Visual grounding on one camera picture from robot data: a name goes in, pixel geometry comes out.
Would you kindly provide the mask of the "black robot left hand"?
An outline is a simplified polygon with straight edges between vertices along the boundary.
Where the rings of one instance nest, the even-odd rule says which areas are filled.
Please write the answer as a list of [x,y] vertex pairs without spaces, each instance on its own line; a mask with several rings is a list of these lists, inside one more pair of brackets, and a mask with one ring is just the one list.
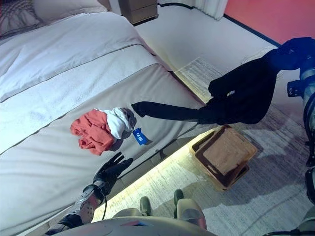
[[125,159],[121,152],[115,154],[94,175],[93,184],[108,195],[115,185],[118,177],[133,163],[133,158]]

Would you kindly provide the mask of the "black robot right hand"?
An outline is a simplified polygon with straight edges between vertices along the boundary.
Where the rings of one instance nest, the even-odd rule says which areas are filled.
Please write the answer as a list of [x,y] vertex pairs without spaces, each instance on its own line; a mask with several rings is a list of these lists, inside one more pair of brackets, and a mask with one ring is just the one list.
[[311,37],[293,38],[282,44],[278,53],[280,69],[298,69],[306,60],[315,58],[315,40]]

